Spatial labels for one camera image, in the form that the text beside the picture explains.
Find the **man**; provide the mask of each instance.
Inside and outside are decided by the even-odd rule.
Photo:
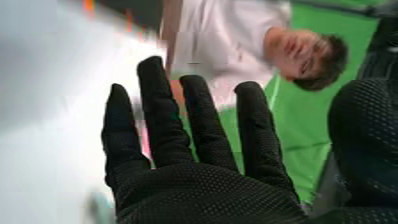
[[[348,49],[339,37],[291,30],[287,1],[167,0],[161,39],[167,41],[167,73],[183,103],[179,75],[199,74],[216,109],[234,105],[232,88],[245,81],[266,86],[273,68],[305,91],[337,80]]]

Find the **knit fabric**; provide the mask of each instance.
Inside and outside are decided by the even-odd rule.
[[[200,163],[193,161],[188,148],[190,137],[158,57],[140,63],[138,78],[156,169],[140,153],[126,91],[113,85],[101,137],[117,223],[398,223],[394,82],[353,81],[335,96],[328,128],[351,198],[344,207],[309,220],[282,164],[259,85],[247,82],[236,87],[241,175],[202,78],[186,76],[181,79]]]

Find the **person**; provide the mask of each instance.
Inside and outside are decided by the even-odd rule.
[[[286,0],[165,0],[161,39],[167,74],[183,103],[181,75],[207,81],[218,109],[234,106],[234,86],[266,86],[275,68],[305,91],[319,91],[344,71],[348,47],[339,36],[293,30]]]
[[[177,116],[161,58],[138,65],[142,106],[156,169],[140,153],[126,90],[112,85],[103,120],[106,185],[117,223],[392,224],[398,220],[396,81],[355,80],[328,112],[332,151],[351,194],[346,204],[309,219],[286,173],[271,112],[259,84],[236,86],[245,175],[232,159],[200,76],[181,78],[191,138]]]

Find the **hair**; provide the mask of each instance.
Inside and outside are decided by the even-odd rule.
[[[330,53],[321,58],[321,70],[318,74],[314,74],[314,77],[293,81],[305,91],[319,91],[332,85],[344,71],[348,62],[348,47],[341,37],[321,35],[321,39],[328,42],[332,49]]]

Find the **textured black fabric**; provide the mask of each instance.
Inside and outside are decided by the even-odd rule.
[[[138,79],[156,169],[149,169],[140,154],[126,91],[113,85],[101,137],[119,223],[398,223],[394,81],[353,81],[335,96],[328,132],[351,198],[344,207],[309,220],[282,165],[259,85],[247,82],[236,87],[241,176],[204,80],[197,76],[181,79],[200,160],[195,163],[158,57],[140,63]]]
[[[113,88],[103,129],[108,133],[103,135],[106,161],[113,160],[112,148],[115,153],[119,148],[131,152],[128,160],[108,162],[113,167],[106,168],[119,223],[300,223],[307,218],[280,162],[271,113],[259,85],[248,82],[236,87],[241,148],[245,162],[250,163],[245,165],[247,176],[241,176],[202,78],[186,76],[181,79],[200,163],[191,159],[188,135],[158,57],[140,63],[138,79],[156,169],[142,166],[138,144],[122,147],[129,140],[112,138],[112,133],[126,138],[136,135],[131,129],[117,129],[120,120],[128,120],[126,125],[131,126],[133,122],[131,113],[126,113],[131,110],[112,103],[124,101],[122,105],[128,104],[126,93]],[[108,114],[129,116],[129,119]]]
[[[328,111],[328,135],[350,193],[344,207],[309,223],[398,223],[398,82],[355,80]]]

